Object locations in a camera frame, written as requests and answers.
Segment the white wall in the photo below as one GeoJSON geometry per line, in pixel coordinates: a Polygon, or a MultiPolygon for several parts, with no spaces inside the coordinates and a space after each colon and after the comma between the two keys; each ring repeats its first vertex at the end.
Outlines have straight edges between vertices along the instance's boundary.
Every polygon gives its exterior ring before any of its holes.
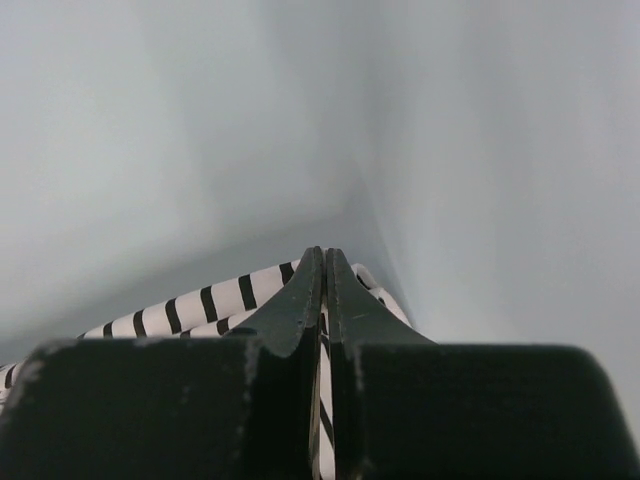
{"type": "Polygon", "coordinates": [[[640,432],[638,10],[4,2],[1,359],[321,243],[436,340],[587,347],[640,432]]]}

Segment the striped towel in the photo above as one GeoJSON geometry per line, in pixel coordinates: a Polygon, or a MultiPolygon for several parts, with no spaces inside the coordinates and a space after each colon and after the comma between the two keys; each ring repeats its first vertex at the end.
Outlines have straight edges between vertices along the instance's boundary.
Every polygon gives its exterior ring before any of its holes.
{"type": "MultiPolygon", "coordinates": [[[[132,337],[220,337],[236,327],[273,297],[293,276],[299,260],[283,263],[196,290],[83,333],[78,338],[132,337]]],[[[389,293],[380,287],[362,265],[351,267],[358,281],[402,322],[407,317],[389,293]]],[[[320,474],[335,478],[333,450],[333,409],[331,365],[329,362],[329,322],[326,305],[321,314],[320,357],[320,474]]],[[[22,362],[0,369],[0,409],[15,383],[22,362]]]]}

